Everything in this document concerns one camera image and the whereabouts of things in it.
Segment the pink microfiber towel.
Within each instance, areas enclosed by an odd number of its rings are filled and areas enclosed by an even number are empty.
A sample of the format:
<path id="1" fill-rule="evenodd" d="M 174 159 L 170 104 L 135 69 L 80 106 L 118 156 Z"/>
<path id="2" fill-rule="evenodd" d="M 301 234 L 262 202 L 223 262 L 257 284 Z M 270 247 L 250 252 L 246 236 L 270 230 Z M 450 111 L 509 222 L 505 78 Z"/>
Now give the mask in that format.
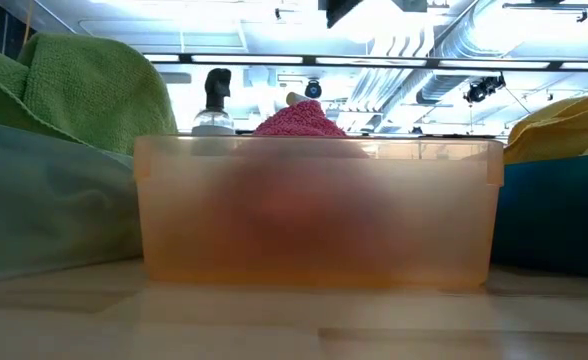
<path id="1" fill-rule="evenodd" d="M 370 157 L 318 102 L 288 106 L 234 151 L 213 207 L 222 257 L 247 269 L 382 273 L 394 262 Z"/>

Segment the green microfiber towel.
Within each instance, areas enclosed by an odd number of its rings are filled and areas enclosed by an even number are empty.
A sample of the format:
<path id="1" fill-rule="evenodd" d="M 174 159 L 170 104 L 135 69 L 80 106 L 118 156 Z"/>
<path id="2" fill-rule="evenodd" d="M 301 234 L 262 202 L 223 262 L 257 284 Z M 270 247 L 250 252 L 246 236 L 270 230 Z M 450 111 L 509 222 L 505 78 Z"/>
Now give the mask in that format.
<path id="1" fill-rule="evenodd" d="M 0 125 L 130 155 L 136 138 L 177 124 L 160 73 L 128 45 L 37 33 L 0 53 Z"/>

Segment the yellow microfiber towel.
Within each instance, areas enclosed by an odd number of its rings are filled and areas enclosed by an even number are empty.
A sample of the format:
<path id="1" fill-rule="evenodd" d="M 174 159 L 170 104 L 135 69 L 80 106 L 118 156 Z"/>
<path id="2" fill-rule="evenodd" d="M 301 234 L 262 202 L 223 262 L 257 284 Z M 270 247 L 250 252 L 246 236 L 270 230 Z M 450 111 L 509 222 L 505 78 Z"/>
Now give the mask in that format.
<path id="1" fill-rule="evenodd" d="M 506 164 L 588 155 L 588 96 L 560 100 L 520 120 L 504 149 Z"/>

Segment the orange translucent plastic bin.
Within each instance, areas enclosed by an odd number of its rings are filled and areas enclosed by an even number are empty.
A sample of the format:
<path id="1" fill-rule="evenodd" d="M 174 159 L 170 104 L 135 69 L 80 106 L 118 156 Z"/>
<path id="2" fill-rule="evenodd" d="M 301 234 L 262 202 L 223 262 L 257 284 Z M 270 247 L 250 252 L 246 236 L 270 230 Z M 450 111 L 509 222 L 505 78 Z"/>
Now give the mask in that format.
<path id="1" fill-rule="evenodd" d="M 141 137 L 144 263 L 182 283 L 474 288 L 503 171 L 494 140 Z"/>

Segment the spray bottle with grey trigger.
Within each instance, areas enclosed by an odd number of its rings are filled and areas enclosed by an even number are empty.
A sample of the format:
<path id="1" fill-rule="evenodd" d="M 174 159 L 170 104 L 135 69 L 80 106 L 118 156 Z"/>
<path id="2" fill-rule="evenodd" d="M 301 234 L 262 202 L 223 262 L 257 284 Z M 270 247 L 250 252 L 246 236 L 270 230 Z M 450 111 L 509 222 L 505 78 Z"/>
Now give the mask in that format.
<path id="1" fill-rule="evenodd" d="M 212 69 L 205 81 L 206 105 L 193 120 L 193 136 L 234 135 L 232 117 L 225 111 L 225 98 L 230 93 L 231 71 L 226 68 Z"/>

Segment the overhead light bar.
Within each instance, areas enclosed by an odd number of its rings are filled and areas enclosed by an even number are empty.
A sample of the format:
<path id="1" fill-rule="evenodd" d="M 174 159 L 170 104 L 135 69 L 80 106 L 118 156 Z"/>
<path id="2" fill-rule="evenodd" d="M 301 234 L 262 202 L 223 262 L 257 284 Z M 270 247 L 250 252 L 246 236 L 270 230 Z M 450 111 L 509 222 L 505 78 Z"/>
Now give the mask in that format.
<path id="1" fill-rule="evenodd" d="M 584 60 L 188 53 L 151 53 L 144 54 L 144 57 L 152 63 L 161 64 L 363 67 L 452 71 L 588 72 L 588 61 Z"/>

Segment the black ceiling-mounted device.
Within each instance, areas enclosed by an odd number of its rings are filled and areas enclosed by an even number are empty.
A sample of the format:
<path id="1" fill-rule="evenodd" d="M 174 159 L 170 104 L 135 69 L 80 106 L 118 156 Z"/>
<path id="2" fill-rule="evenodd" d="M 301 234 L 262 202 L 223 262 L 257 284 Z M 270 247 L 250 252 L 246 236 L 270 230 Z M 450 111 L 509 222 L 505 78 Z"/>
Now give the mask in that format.
<path id="1" fill-rule="evenodd" d="M 469 104 L 480 103 L 505 85 L 503 75 L 484 77 L 480 81 L 470 84 L 469 89 L 463 95 L 463 99 Z"/>

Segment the clear plastic bin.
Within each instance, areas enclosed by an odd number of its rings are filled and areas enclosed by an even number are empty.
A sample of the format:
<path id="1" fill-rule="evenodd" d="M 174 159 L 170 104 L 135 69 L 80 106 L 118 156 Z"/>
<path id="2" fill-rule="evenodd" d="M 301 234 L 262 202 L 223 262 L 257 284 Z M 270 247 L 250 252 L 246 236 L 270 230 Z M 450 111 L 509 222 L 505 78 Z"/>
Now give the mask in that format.
<path id="1" fill-rule="evenodd" d="M 0 280 L 141 254 L 131 157 L 0 125 Z"/>

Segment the teal plastic bin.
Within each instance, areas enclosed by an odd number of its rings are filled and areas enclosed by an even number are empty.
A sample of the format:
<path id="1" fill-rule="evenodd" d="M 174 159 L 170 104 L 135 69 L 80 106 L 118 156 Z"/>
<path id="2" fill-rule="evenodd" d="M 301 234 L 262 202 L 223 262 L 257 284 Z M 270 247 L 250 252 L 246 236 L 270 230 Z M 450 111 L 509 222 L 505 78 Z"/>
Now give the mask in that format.
<path id="1" fill-rule="evenodd" d="M 588 277 L 588 156 L 505 167 L 491 262 Z"/>

